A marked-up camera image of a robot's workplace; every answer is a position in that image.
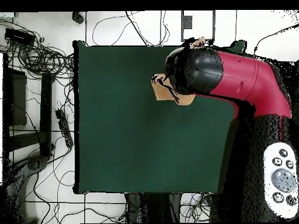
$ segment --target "black cable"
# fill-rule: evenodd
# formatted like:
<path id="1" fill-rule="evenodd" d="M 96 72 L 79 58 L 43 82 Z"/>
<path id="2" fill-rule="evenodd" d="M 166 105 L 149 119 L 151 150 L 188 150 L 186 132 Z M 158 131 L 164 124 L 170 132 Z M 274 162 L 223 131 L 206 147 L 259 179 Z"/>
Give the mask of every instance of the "black cable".
<path id="1" fill-rule="evenodd" d="M 70 152 L 70 149 L 68 150 L 68 152 L 67 153 L 65 153 L 64 155 L 62 155 L 62 156 L 60 156 L 60 157 L 58 157 L 58 158 L 56 158 L 56 159 L 54 159 L 54 160 L 58 160 L 58 159 L 60 159 L 60 158 L 64 158 L 65 156 L 67 156 L 67 154 L 69 154 L 69 152 Z M 56 166 L 56 168 L 55 169 L 57 169 L 57 167 L 61 164 L 61 162 L 63 161 L 63 159 L 61 159 L 61 161 L 59 162 L 59 164 Z M 38 184 L 37 186 L 36 186 L 36 188 L 37 187 L 39 187 L 45 180 L 47 180 L 50 176 L 51 176 L 51 174 L 53 174 L 53 171 L 40 183 L 40 184 Z M 33 192 L 33 190 L 31 191 L 31 192 L 29 192 L 26 196 L 25 196 L 25 198 L 27 198 L 31 193 Z"/>
<path id="2" fill-rule="evenodd" d="M 195 195 L 199 195 L 200 199 L 196 200 L 194 198 Z M 199 218 L 201 217 L 202 214 L 205 214 L 207 217 L 209 217 L 209 215 L 205 211 L 210 211 L 208 209 L 210 205 L 206 204 L 206 202 L 210 198 L 211 198 L 210 193 L 196 193 L 192 195 L 189 203 L 182 204 L 180 208 L 189 207 L 188 211 L 186 212 L 186 215 L 183 215 L 182 211 L 180 211 L 180 215 L 184 217 L 185 223 L 190 222 L 190 218 L 193 218 L 194 222 L 208 222 L 208 219 L 200 220 Z"/>
<path id="3" fill-rule="evenodd" d="M 137 24 L 136 22 L 134 22 L 134 23 L 136 23 L 137 29 L 138 29 L 139 34 L 141 35 L 141 37 L 142 37 L 148 44 L 150 44 L 150 45 L 148 45 L 148 46 L 151 46 L 151 47 L 162 46 L 165 42 L 168 41 L 168 38 L 170 37 L 170 31 L 169 31 L 169 29 L 167 28 L 167 24 L 164 23 L 165 15 L 166 15 L 166 11 L 164 12 L 163 21 L 162 21 L 163 26 L 164 26 L 164 28 L 165 28 L 165 35 L 164 35 L 162 41 L 159 42 L 159 44 L 157 44 L 157 45 L 153 45 L 151 42 L 149 42 L 149 41 L 148 41 L 148 40 L 141 34 L 141 31 L 140 31 L 140 29 L 139 29 L 138 24 Z"/>
<path id="4" fill-rule="evenodd" d="M 62 175 L 62 177 L 61 177 L 61 179 L 60 179 L 60 181 L 59 181 L 59 184 L 58 184 L 58 188 L 57 188 L 57 202 L 59 202 L 59 200 L 58 200 L 58 193 L 59 193 L 59 186 L 60 186 L 60 184 L 62 184 L 61 183 L 61 180 L 63 179 L 63 177 L 67 174 L 67 173 L 70 173 L 70 172 L 74 172 L 75 173 L 75 171 L 66 171 L 63 175 Z M 59 207 L 60 207 L 60 204 L 59 203 L 57 203 L 57 217 L 55 217 L 56 218 L 56 220 L 57 220 L 57 223 L 58 224 L 61 224 L 61 221 L 59 221 L 59 217 L 58 217 L 58 211 L 59 211 Z"/>
<path id="5" fill-rule="evenodd" d="M 56 215 L 57 215 L 57 213 L 58 213 L 58 210 L 59 210 L 59 208 L 58 208 L 58 210 L 57 210 L 57 212 L 56 212 L 56 206 L 55 206 L 55 208 L 54 208 L 54 215 L 52 216 L 52 218 L 50 219 L 50 220 L 48 220 L 45 224 L 48 224 L 49 222 L 51 222 L 55 217 L 56 217 Z"/>
<path id="6" fill-rule="evenodd" d="M 117 39 L 111 46 L 115 45 L 115 44 L 119 41 L 119 39 L 120 39 L 120 37 L 123 35 L 124 30 L 126 29 L 126 27 L 127 27 L 128 25 L 132 24 L 132 23 L 133 23 L 133 22 L 129 22 L 128 24 L 125 25 L 125 27 L 124 27 L 122 33 L 119 35 L 119 38 L 118 38 L 118 39 Z"/>
<path id="7" fill-rule="evenodd" d="M 27 157 L 29 158 L 29 156 L 30 156 L 34 151 L 38 150 L 39 148 L 40 148 L 40 147 L 38 147 L 38 148 L 36 148 L 35 150 L 31 151 Z"/>
<path id="8" fill-rule="evenodd" d="M 29 102 L 29 101 L 31 101 L 31 100 L 35 100 L 39 105 L 40 105 L 40 103 L 37 101 L 37 99 L 36 98 L 31 98 L 31 99 L 29 99 L 29 100 L 26 100 L 27 102 Z"/>
<path id="9" fill-rule="evenodd" d="M 35 196 L 36 196 L 39 200 L 44 201 L 44 202 L 49 206 L 49 209 L 48 209 L 47 213 L 45 214 L 43 220 L 41 220 L 41 222 L 40 222 L 40 224 L 43 224 L 45 218 L 47 217 L 47 215 L 49 214 L 49 212 L 50 212 L 50 210 L 51 210 L 51 205 L 50 205 L 46 200 L 44 200 L 44 199 L 41 198 L 39 195 L 37 195 L 35 189 L 36 189 L 36 184 L 37 184 L 38 180 L 39 180 L 39 173 L 37 173 L 37 178 L 36 178 L 35 184 L 34 184 L 34 186 L 33 186 L 34 194 L 35 194 Z"/>
<path id="10" fill-rule="evenodd" d="M 58 160 L 58 159 L 60 159 L 60 158 L 64 158 L 64 156 L 67 156 L 67 155 L 70 153 L 70 151 L 72 151 L 72 149 L 69 149 L 64 155 L 61 155 L 61 156 L 59 156 L 58 158 L 55 158 L 55 159 L 53 159 L 52 161 L 48 162 L 48 164 L 50 164 L 51 162 L 53 162 L 53 161 L 55 161 L 55 160 Z"/>
<path id="11" fill-rule="evenodd" d="M 109 216 L 106 216 L 106 215 L 104 215 L 104 214 L 98 213 L 98 212 L 96 212 L 96 211 L 95 211 L 94 209 L 92 209 L 92 208 L 86 208 L 86 209 L 83 209 L 82 211 L 79 211 L 79 212 L 76 212 L 76 213 L 69 213 L 69 214 L 64 215 L 64 216 L 62 217 L 62 219 L 59 221 L 59 224 L 61 224 L 61 222 L 63 221 L 63 219 L 64 219 L 65 217 L 67 217 L 67 216 L 72 216 L 72 215 L 77 215 L 77 214 L 80 214 L 80 213 L 85 212 L 85 211 L 92 211 L 92 212 L 94 212 L 95 214 L 97 214 L 97 215 L 99 215 L 99 216 L 102 216 L 102 217 L 105 217 L 105 218 L 109 219 L 111 222 L 114 222 L 114 223 L 120 223 L 120 222 L 118 222 L 117 219 L 114 218 L 114 217 L 109 217 Z"/>
<path id="12" fill-rule="evenodd" d="M 138 30 L 136 29 L 134 23 L 132 22 L 131 18 L 128 15 L 128 12 L 126 11 L 126 16 L 129 19 L 129 21 L 132 23 L 134 29 L 136 30 L 137 34 L 139 35 L 140 39 L 143 41 L 143 43 L 147 46 L 147 43 L 145 42 L 145 40 L 143 39 L 143 37 L 140 35 L 140 33 L 138 32 Z"/>
<path id="13" fill-rule="evenodd" d="M 114 18 L 122 18 L 122 17 L 126 17 L 127 15 L 124 15 L 124 16 L 112 16 L 112 17 L 109 17 L 109 18 L 105 18 L 103 20 L 100 20 L 99 22 L 97 22 L 97 24 L 95 25 L 95 27 L 93 28 L 93 31 L 92 31 L 92 41 L 95 43 L 95 40 L 93 39 L 93 35 L 95 34 L 95 29 L 97 27 L 98 24 L 100 24 L 101 22 L 103 22 L 104 20 L 109 20 L 109 19 L 114 19 Z"/>
<path id="14" fill-rule="evenodd" d="M 128 212 L 128 198 L 127 198 L 127 194 L 126 194 L 126 193 L 124 193 L 124 198 L 125 198 L 125 200 L 126 200 L 125 210 L 124 210 L 124 212 L 122 213 L 122 215 L 117 219 L 117 221 L 118 221 L 118 222 L 130 223 L 130 221 L 129 221 L 129 217 L 128 217 L 128 215 L 129 215 L 129 212 Z"/>
<path id="15" fill-rule="evenodd" d="M 14 106 L 16 106 L 17 108 L 19 108 L 19 109 L 21 109 L 22 111 L 24 111 L 25 114 L 28 116 L 28 118 L 29 118 L 29 120 L 30 120 L 30 122 L 31 122 L 31 125 L 32 125 L 32 127 L 33 127 L 33 129 L 34 129 L 34 131 L 35 131 L 35 133 L 36 133 L 36 135 L 37 135 L 37 139 L 39 140 L 39 143 L 40 143 L 40 135 L 39 135 L 39 133 L 37 132 L 36 127 L 34 126 L 34 124 L 33 124 L 33 122 L 32 122 L 32 119 L 30 118 L 30 116 L 29 116 L 29 114 L 27 113 L 27 111 L 24 110 L 24 109 L 22 109 L 21 107 L 19 107 L 19 106 L 16 105 L 15 103 L 13 103 L 12 105 L 14 105 Z"/>
<path id="16" fill-rule="evenodd" d="M 57 142 L 60 138 L 62 138 L 62 136 L 59 137 L 59 138 L 55 141 L 55 145 L 54 145 L 54 146 L 56 146 L 56 142 Z M 60 184 L 62 184 L 63 186 L 67 186 L 67 187 L 73 186 L 73 185 L 66 185 L 66 184 L 62 183 L 61 180 L 59 180 L 59 179 L 57 178 L 56 173 L 55 173 L 55 170 L 57 169 L 57 167 L 54 168 L 54 161 L 55 161 L 55 150 L 54 150 L 54 155 L 53 155 L 53 160 L 52 160 L 52 162 L 53 162 L 53 173 L 54 173 L 54 175 L 55 175 L 55 178 L 56 178 L 57 181 L 58 181 Z"/>
<path id="17" fill-rule="evenodd" d="M 297 24 L 295 24 L 295 25 L 293 25 L 293 26 L 290 26 L 290 27 L 286 27 L 286 28 L 284 28 L 284 29 L 281 29 L 281 30 L 277 31 L 276 33 L 270 34 L 270 35 L 268 35 L 268 36 L 262 38 L 262 39 L 259 40 L 259 42 L 256 44 L 255 49 L 254 49 L 254 53 L 253 53 L 253 54 L 255 55 L 255 52 L 256 52 L 256 50 L 258 49 L 258 45 L 259 45 L 259 43 L 260 43 L 262 40 L 264 40 L 264 39 L 266 39 L 266 38 L 269 38 L 269 37 L 271 37 L 271 36 L 273 36 L 273 35 L 282 33 L 283 31 L 286 31 L 286 30 L 288 30 L 288 29 L 296 29 L 297 27 L 299 27 L 299 23 L 297 23 Z"/>

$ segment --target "green mat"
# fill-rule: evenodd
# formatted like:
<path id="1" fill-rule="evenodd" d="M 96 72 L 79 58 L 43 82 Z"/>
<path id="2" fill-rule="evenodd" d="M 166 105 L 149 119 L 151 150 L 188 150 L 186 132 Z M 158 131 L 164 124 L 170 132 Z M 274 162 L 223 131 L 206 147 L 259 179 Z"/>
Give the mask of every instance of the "green mat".
<path id="1" fill-rule="evenodd" d="M 216 192 L 229 102 L 156 101 L 153 74 L 177 47 L 79 49 L 79 193 Z"/>

